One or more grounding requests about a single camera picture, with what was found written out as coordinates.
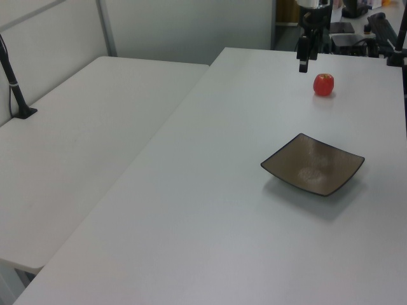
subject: black metal pole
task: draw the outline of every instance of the black metal pole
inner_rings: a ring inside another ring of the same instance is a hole
[[[404,7],[403,19],[401,20],[400,31],[397,37],[394,53],[387,59],[387,65],[392,67],[402,67],[404,65],[403,44],[407,31],[407,7]]]
[[[18,85],[18,82],[14,75],[13,69],[11,68],[10,61],[8,60],[7,48],[3,41],[3,37],[1,37],[1,35],[0,35],[0,61],[1,61],[1,65],[3,66],[4,72],[6,73],[6,77],[8,79],[9,85],[11,86],[11,89],[13,90],[15,100],[17,101],[17,104],[18,104],[18,115],[16,115],[15,117],[20,118],[20,119],[27,119],[28,117],[33,115],[35,112],[37,112],[37,109],[30,108],[25,103],[20,86]]]

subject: gray floor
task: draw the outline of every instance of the gray floor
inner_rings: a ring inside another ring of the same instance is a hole
[[[301,27],[276,26],[274,50],[294,52],[300,31]]]

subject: table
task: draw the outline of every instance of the table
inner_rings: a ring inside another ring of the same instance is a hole
[[[16,305],[406,304],[401,70],[297,71],[295,53],[225,49]],[[260,163],[301,132],[366,161],[330,197],[291,187]]]
[[[100,57],[0,128],[0,262],[37,273],[206,65]]]

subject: square plate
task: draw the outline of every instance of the square plate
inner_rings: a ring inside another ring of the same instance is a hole
[[[363,162],[363,157],[300,133],[261,167],[304,191],[329,196],[348,182]]]

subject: apple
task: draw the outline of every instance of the apple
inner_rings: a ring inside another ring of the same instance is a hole
[[[314,91],[316,95],[325,97],[333,90],[333,76],[328,73],[318,74],[314,81]]]

